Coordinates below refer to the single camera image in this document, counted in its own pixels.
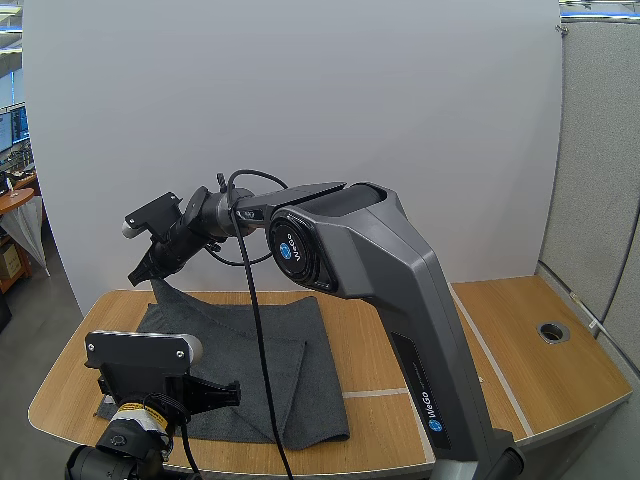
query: folded towel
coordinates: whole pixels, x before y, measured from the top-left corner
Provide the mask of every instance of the folded towel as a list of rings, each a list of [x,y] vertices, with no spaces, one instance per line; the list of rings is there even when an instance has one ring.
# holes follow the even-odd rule
[[[240,406],[194,415],[189,436],[273,442],[252,307],[201,302],[164,280],[153,280],[152,286],[158,305],[149,305],[138,331],[194,335],[202,342],[204,355],[191,374],[225,385],[240,382]],[[260,314],[284,446],[299,450],[349,438],[342,391],[316,299],[260,306]],[[104,418],[113,413],[114,405],[102,403],[98,408]]]

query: white wall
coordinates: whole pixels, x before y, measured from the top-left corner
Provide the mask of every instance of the white wall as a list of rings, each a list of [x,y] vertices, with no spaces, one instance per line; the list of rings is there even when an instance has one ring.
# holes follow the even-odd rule
[[[11,73],[4,77],[0,77],[0,107],[8,107],[13,105],[11,95]]]
[[[81,309],[129,287],[148,239],[120,235],[126,214],[243,167],[397,190],[449,280],[533,273],[558,142],[558,4],[476,5],[31,0],[29,127]],[[264,253],[264,236],[248,246]],[[270,262],[254,274],[295,288]],[[172,282],[246,288],[202,252]]]
[[[13,72],[13,103],[24,102],[24,71],[19,68]]]

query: round desk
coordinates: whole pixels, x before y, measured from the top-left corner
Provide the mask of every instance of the round desk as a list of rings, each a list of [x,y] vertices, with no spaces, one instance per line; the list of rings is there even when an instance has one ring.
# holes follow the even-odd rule
[[[33,188],[22,188],[7,192],[0,197],[0,215],[10,212],[33,198],[35,191]]]

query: gray carpet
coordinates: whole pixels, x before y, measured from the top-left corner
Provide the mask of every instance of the gray carpet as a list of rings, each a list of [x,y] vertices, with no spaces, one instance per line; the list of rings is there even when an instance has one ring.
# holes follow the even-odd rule
[[[0,479],[64,478],[74,446],[37,431],[27,410],[82,314],[48,227],[43,243],[51,277],[35,262],[5,298],[13,313],[0,333]]]

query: robotic arm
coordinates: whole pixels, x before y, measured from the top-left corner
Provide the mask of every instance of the robotic arm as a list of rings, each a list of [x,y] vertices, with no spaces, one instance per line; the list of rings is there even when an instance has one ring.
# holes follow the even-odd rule
[[[127,216],[131,238],[152,245],[129,275],[136,285],[179,271],[200,249],[258,228],[280,270],[298,285],[361,298],[382,320],[436,456],[431,478],[512,479],[523,469],[510,432],[491,427],[477,372],[435,253],[406,218],[395,192],[324,183],[254,196],[199,188],[184,214],[172,193]]]

